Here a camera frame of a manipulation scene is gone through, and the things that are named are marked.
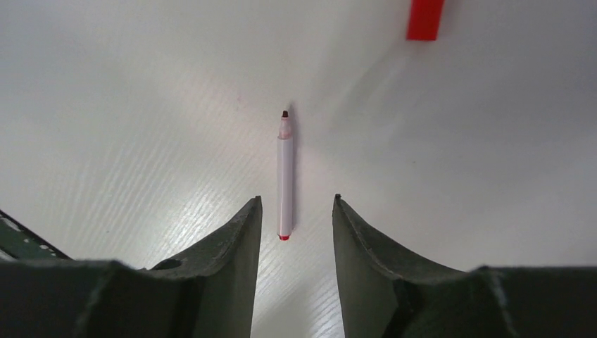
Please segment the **white pen red tip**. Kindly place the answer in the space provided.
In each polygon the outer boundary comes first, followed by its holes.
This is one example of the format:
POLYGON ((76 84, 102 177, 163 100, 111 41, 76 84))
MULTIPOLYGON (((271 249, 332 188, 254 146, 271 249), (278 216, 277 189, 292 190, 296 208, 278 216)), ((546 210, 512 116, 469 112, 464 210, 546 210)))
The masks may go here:
POLYGON ((289 112, 283 111, 277 136, 277 233, 282 241, 294 228, 294 145, 289 112))

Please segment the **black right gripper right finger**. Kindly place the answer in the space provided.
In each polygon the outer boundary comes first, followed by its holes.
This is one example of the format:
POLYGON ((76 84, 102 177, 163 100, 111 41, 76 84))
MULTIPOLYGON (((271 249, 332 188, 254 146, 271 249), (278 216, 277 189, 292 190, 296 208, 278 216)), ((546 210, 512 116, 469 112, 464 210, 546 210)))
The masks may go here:
POLYGON ((334 256, 347 337, 595 337, 594 267, 431 261, 369 225, 340 195, 334 256))

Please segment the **red pen cap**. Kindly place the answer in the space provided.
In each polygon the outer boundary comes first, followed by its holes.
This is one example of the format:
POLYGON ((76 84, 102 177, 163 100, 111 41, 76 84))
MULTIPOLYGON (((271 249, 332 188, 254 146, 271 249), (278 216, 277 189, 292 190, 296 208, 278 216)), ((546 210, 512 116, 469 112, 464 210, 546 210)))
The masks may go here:
POLYGON ((412 0, 406 39, 435 41, 438 36, 444 0, 412 0))

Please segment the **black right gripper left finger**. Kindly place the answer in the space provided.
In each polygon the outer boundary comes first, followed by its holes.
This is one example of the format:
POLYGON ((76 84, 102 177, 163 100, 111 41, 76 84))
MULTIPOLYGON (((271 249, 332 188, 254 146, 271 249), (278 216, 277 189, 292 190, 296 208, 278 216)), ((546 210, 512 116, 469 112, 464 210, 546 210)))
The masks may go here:
POLYGON ((1 260, 2 337, 249 337, 260 197, 152 268, 120 261, 1 260))

